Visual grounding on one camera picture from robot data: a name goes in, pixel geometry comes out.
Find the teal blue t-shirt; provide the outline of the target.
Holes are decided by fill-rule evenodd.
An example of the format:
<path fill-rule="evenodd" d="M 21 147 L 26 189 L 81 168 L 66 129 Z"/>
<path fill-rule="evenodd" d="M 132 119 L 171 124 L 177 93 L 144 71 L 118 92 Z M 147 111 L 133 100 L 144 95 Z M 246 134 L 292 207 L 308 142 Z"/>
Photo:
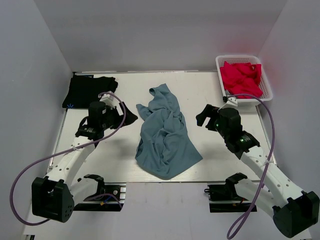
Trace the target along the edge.
<path fill-rule="evenodd" d="M 169 180 L 203 157 L 188 136 L 187 124 L 176 96 L 164 83 L 149 89 L 153 99 L 137 104 L 143 120 L 136 150 L 137 164 L 149 174 Z"/>

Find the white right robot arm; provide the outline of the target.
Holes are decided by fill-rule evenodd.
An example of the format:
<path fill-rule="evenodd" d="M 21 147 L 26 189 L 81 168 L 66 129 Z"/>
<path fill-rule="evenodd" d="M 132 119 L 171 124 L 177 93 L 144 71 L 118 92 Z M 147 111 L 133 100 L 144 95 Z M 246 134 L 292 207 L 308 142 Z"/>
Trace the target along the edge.
<path fill-rule="evenodd" d="M 209 185 L 205 189 L 211 201 L 255 201 L 255 206 L 268 214 L 287 238 L 318 222 L 319 197 L 313 191 L 304 191 L 267 160 L 258 140 L 243 130 L 241 116 L 236 109 L 208 104 L 196 116 L 197 125 L 202 126 L 206 118 L 209 118 L 206 128 L 218 132 L 227 149 L 253 170 L 266 186 L 266 189 L 258 189 L 258 185 L 245 174 L 235 173 L 223 185 Z"/>

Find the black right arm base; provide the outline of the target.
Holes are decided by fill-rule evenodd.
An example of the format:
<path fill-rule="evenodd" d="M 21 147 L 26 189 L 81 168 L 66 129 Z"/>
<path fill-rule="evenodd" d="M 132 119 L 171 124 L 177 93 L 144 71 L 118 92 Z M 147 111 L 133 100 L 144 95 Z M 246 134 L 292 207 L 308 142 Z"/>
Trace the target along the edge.
<path fill-rule="evenodd" d="M 208 196 L 210 213 L 245 213 L 251 202 L 227 189 L 225 184 L 209 184 L 204 193 Z"/>

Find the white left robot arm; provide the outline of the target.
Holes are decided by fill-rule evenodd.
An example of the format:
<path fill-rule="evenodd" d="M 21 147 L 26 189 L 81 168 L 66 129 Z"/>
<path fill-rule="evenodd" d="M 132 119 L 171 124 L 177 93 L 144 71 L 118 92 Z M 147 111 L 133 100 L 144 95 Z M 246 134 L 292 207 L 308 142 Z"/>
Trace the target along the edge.
<path fill-rule="evenodd" d="M 74 208 L 84 200 L 99 200 L 105 196 L 104 178 L 97 174 L 76 175 L 89 155 L 105 136 L 105 130 L 117 131 L 137 120 L 121 102 L 123 114 L 115 106 L 95 101 L 89 105 L 88 115 L 79 123 L 71 145 L 71 152 L 62 159 L 45 177 L 36 177 L 31 185 L 31 207 L 35 216 L 65 223 Z"/>

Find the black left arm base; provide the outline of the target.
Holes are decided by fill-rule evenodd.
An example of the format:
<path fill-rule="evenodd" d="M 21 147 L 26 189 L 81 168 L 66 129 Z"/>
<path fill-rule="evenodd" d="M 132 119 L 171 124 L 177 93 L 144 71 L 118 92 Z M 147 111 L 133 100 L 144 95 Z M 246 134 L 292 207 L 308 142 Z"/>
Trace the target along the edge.
<path fill-rule="evenodd" d="M 120 212 L 125 203 L 125 183 L 105 183 L 103 189 L 90 196 L 90 200 L 77 204 L 74 211 L 78 212 Z"/>

